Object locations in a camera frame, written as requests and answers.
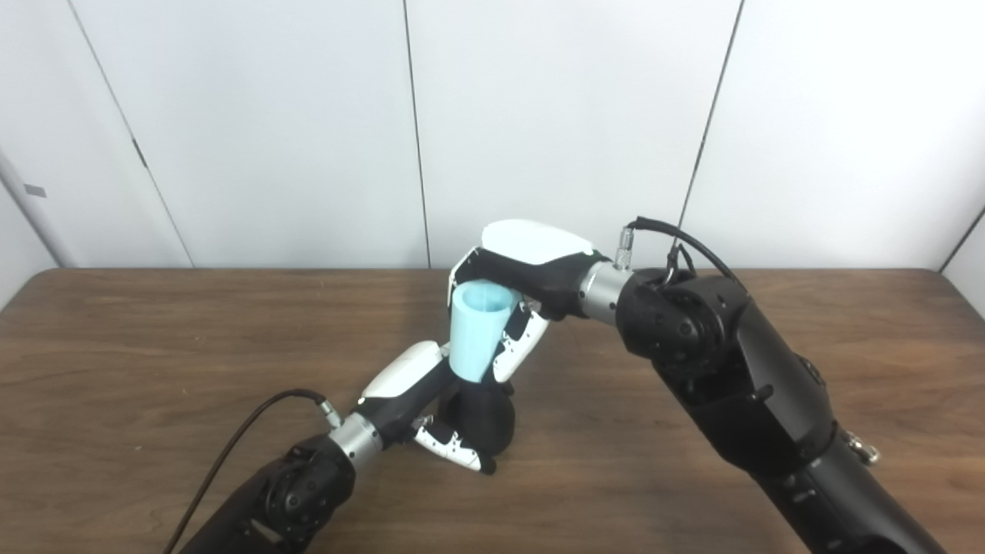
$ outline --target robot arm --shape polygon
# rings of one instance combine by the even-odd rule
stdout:
[[[668,267],[629,270],[636,229],[687,242],[723,275],[678,270],[674,250]],[[818,370],[790,350],[732,272],[677,228],[637,219],[623,229],[614,263],[566,232],[499,222],[450,286],[468,279],[518,290],[549,319],[613,325],[813,553],[944,554],[866,469],[878,453],[838,425]]]
[[[447,348],[433,341],[411,346],[373,379],[344,420],[322,404],[334,429],[294,445],[260,469],[226,499],[182,554],[303,552],[352,495],[357,474],[371,459],[393,445],[421,441],[428,428],[422,410],[455,381],[447,355]],[[436,447],[428,449],[449,457]],[[474,450],[457,449],[455,456],[466,466],[491,472],[492,461]]]

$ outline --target light blue cup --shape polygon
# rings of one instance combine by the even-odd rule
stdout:
[[[480,279],[459,285],[451,295],[448,364],[465,381],[480,382],[493,360],[509,316],[520,302],[516,291]]]

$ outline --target cable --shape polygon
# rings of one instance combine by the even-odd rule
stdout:
[[[731,269],[729,269],[729,266],[725,265],[724,261],[722,261],[718,256],[716,256],[714,252],[708,249],[708,247],[702,244],[698,239],[695,239],[691,235],[688,235],[684,231],[681,231],[680,228],[663,221],[648,219],[642,216],[637,217],[636,221],[630,222],[626,226],[629,227],[630,229],[653,231],[655,233],[662,233],[664,235],[670,235],[671,237],[680,239],[681,241],[685,242],[686,244],[690,245],[695,250],[700,252],[701,255],[706,257],[708,261],[710,261],[711,264],[715,266],[715,269],[717,269],[722,273],[722,275],[728,277],[729,279],[732,279],[740,286],[742,286],[742,282],[739,281],[739,278],[736,277],[736,274],[733,273]]]
[[[174,545],[178,543],[178,539],[181,538],[181,533],[184,532],[185,527],[188,526],[188,522],[191,521],[192,515],[195,514],[195,509],[198,508],[199,503],[202,502],[202,498],[205,497],[205,492],[209,490],[209,485],[212,484],[212,480],[215,479],[216,474],[219,473],[219,468],[223,466],[223,463],[226,461],[226,458],[229,457],[232,448],[236,446],[236,443],[239,442],[239,439],[241,439],[243,434],[246,433],[249,426],[253,425],[253,422],[255,422],[257,418],[260,417],[260,414],[266,411],[267,408],[291,396],[310,398],[315,404],[321,404],[325,401],[324,396],[313,390],[308,390],[306,388],[293,388],[291,390],[278,392],[268,398],[266,402],[257,406],[257,408],[253,410],[253,413],[246,418],[246,421],[239,426],[239,429],[236,429],[236,432],[232,434],[232,437],[230,437],[229,442],[226,443],[223,451],[219,452],[219,457],[217,457],[216,461],[212,463],[212,468],[209,469],[209,472],[205,475],[205,479],[202,481],[202,484],[199,485],[198,492],[195,493],[195,497],[191,500],[191,504],[188,505],[188,509],[185,510],[184,516],[181,517],[181,521],[178,522],[178,526],[174,529],[174,534],[171,535],[171,539],[167,542],[167,546],[164,548],[163,554],[171,554],[171,551],[174,550]]]
[[[694,269],[694,260],[690,258],[690,252],[684,248],[683,244],[678,244],[678,252],[684,256],[684,261],[688,264],[688,271],[691,275],[697,276],[697,270]]]

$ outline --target metal connector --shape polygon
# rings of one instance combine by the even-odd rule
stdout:
[[[619,235],[619,248],[616,249],[616,259],[613,265],[620,271],[627,271],[632,261],[632,229],[623,227]]]
[[[876,465],[882,457],[882,454],[880,454],[876,447],[863,443],[862,439],[859,439],[858,435],[855,435],[851,431],[845,430],[845,443],[855,452],[855,455],[859,456],[859,460],[865,465]]]
[[[332,407],[332,404],[329,403],[328,400],[318,404],[318,407],[321,408],[321,411],[325,414],[325,421],[328,422],[328,425],[331,426],[332,429],[342,427],[342,416],[339,415],[339,412]]]
[[[414,421],[411,422],[411,429],[417,431],[421,427],[427,427],[432,423],[434,423],[433,415],[418,416],[414,418]]]

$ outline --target wooden table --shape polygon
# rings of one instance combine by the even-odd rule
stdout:
[[[763,311],[878,446],[883,484],[951,553],[985,543],[985,322],[926,271],[743,271]],[[54,270],[0,313],[0,552],[160,552],[261,400],[350,406],[404,348],[447,337],[443,271]],[[310,552],[806,552],[611,328],[553,325],[515,376],[493,477],[416,446],[357,480]],[[323,427],[268,412],[192,523]]]

